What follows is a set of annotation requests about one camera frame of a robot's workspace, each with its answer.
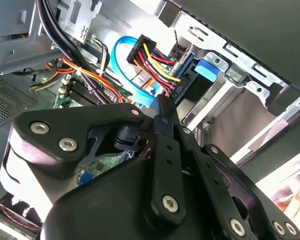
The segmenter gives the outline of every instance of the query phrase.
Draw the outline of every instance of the red and black wire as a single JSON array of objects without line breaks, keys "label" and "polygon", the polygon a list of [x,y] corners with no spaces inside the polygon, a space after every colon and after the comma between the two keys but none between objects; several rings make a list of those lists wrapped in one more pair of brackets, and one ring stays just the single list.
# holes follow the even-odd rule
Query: red and black wire
[{"label": "red and black wire", "polygon": [[14,222],[14,223],[16,223],[16,224],[18,224],[18,225],[20,225],[20,226],[22,226],[22,227],[24,227],[24,228],[26,228],[26,229],[35,231],[35,232],[37,232],[37,231],[40,230],[40,228],[37,227],[37,226],[24,224],[24,223],[18,221],[17,219],[13,218],[3,206],[0,207],[0,210],[3,212],[3,214],[4,214],[8,219],[10,219],[12,222]]}]

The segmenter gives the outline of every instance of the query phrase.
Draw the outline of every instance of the blue tab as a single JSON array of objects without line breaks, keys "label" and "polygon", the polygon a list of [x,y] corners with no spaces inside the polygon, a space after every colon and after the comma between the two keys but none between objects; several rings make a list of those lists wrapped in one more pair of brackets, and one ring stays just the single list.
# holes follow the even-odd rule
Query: blue tab
[{"label": "blue tab", "polygon": [[199,61],[194,70],[213,83],[218,79],[218,74],[220,72],[218,68],[204,59]]}]

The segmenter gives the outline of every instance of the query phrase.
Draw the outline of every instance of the orange wire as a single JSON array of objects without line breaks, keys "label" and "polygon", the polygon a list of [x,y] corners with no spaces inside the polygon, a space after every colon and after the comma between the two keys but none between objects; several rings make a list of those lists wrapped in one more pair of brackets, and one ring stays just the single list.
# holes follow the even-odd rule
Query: orange wire
[{"label": "orange wire", "polygon": [[[65,57],[62,58],[62,61],[69,65],[70,67],[72,67],[75,70],[78,70],[79,67],[77,65],[75,65],[74,63],[70,62],[68,59],[66,59]],[[88,71],[86,69],[81,69],[80,70],[82,73],[88,75],[89,77],[93,78],[94,80],[98,81],[99,83],[101,83],[102,85],[104,85],[106,88],[112,90],[114,92],[114,94],[117,96],[119,103],[123,103],[124,100],[121,96],[121,94],[118,92],[118,90],[116,88],[114,88],[107,80],[105,80],[103,77],[96,75],[95,73]]]},{"label": "orange wire", "polygon": [[147,89],[147,87],[149,87],[151,84],[154,83],[154,79],[152,78],[146,85],[144,85],[143,89]]},{"label": "orange wire", "polygon": [[[45,66],[48,69],[52,70],[52,67],[48,63],[45,62],[44,64],[45,64]],[[69,68],[57,68],[56,69],[56,72],[58,74],[72,74],[74,71],[75,70],[72,67],[69,67]]]},{"label": "orange wire", "polygon": [[[145,69],[143,66],[141,66],[140,63],[138,63],[136,60],[133,60],[133,61],[134,61],[134,63],[135,63],[139,68],[141,68],[142,70],[144,70],[150,77],[152,77],[151,74],[148,72],[148,70]],[[170,93],[169,93],[168,89],[167,89],[165,86],[163,86],[159,81],[157,81],[157,83],[160,84],[160,86],[161,86],[161,87],[163,88],[163,90],[165,91],[166,95],[167,95],[168,97],[170,97]]]}]

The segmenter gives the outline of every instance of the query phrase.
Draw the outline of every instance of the red wire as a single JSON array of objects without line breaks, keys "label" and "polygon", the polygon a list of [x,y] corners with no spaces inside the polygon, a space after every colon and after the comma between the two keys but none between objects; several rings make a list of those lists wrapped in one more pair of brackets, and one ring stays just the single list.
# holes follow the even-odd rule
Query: red wire
[{"label": "red wire", "polygon": [[4,215],[6,215],[7,218],[9,218],[12,222],[26,228],[26,229],[30,229],[30,230],[33,230],[33,231],[39,231],[40,228],[39,227],[36,227],[36,226],[28,226],[28,225],[25,225],[24,223],[22,222],[19,222],[17,220],[15,220],[12,216],[9,215],[9,213],[4,209],[4,207],[2,206],[0,208],[2,210],[2,212],[4,213]]},{"label": "red wire", "polygon": [[171,60],[167,60],[167,59],[164,59],[162,57],[159,57],[153,53],[151,53],[151,56],[154,58],[154,59],[157,59],[158,61],[161,61],[161,62],[165,62],[166,64],[175,64],[175,61],[171,61]]},{"label": "red wire", "polygon": [[169,82],[166,82],[166,81],[162,80],[162,79],[158,76],[158,74],[156,74],[156,73],[148,66],[148,64],[146,63],[146,60],[145,60],[144,56],[142,55],[142,53],[141,53],[140,51],[139,51],[139,56],[140,56],[140,58],[141,58],[142,63],[144,64],[145,68],[146,68],[147,70],[149,70],[149,71],[155,76],[155,78],[156,78],[160,83],[162,83],[162,84],[164,84],[164,85],[166,85],[166,86],[168,86],[168,87],[170,87],[170,88],[172,88],[172,89],[175,89],[175,86],[173,86],[173,85],[172,85],[171,83],[169,83]]},{"label": "red wire", "polygon": [[155,50],[157,50],[157,52],[160,54],[162,58],[165,58],[165,55],[158,48],[155,48]]}]

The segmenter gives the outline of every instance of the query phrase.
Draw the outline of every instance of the black wire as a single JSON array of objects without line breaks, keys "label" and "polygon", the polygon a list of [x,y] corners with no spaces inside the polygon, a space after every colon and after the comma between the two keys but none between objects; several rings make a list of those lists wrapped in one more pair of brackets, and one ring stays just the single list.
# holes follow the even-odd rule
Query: black wire
[{"label": "black wire", "polygon": [[142,73],[142,69],[133,77],[130,79],[130,81],[132,82],[136,77],[138,77],[141,73]]},{"label": "black wire", "polygon": [[[84,69],[87,69],[91,71],[90,66],[86,62],[86,60],[83,58],[82,54],[78,50],[78,48],[71,42],[68,37],[64,34],[64,32],[59,27],[58,23],[56,22],[54,16],[52,15],[51,7],[49,3],[45,0],[35,0],[38,14],[43,26],[43,29],[45,30],[46,34],[49,36],[49,38],[57,45],[57,47],[63,52],[63,54],[72,62],[74,62],[76,65],[83,67]],[[57,28],[58,32],[54,32],[51,26]],[[106,103],[112,103],[110,98],[103,92],[101,87],[97,84],[94,86],[93,89],[97,89],[95,92],[96,96],[100,99],[100,101],[104,104]]]},{"label": "black wire", "polygon": [[89,64],[76,47],[76,45],[66,36],[64,31],[60,28],[59,24],[56,21],[56,18],[52,12],[51,6],[48,0],[42,0],[43,5],[45,7],[46,15],[49,19],[52,29],[54,30],[55,34],[62,40],[62,42],[66,45],[69,52],[73,55],[73,58],[76,59],[79,63],[79,66],[91,71]]},{"label": "black wire", "polygon": [[49,68],[46,68],[46,69],[31,70],[31,71],[15,71],[12,74],[17,76],[29,76],[29,75],[45,74],[49,72],[51,72],[51,70]]},{"label": "black wire", "polygon": [[99,98],[99,100],[103,104],[113,104],[113,102],[110,100],[110,98],[107,96],[107,94],[101,90],[98,89],[100,86],[98,84],[94,83],[94,79],[92,79],[90,76],[87,76],[85,74],[81,74],[84,82],[91,88],[91,91]]},{"label": "black wire", "polygon": [[77,61],[73,58],[73,56],[71,55],[71,53],[68,51],[68,49],[64,46],[64,44],[62,43],[61,39],[59,37],[57,37],[51,27],[50,24],[47,20],[48,16],[45,10],[45,6],[44,3],[41,0],[35,0],[35,4],[37,7],[37,11],[40,17],[40,21],[42,24],[42,27],[45,31],[45,33],[48,35],[48,37],[56,44],[56,46],[60,49],[60,51],[72,62],[77,63]]}]

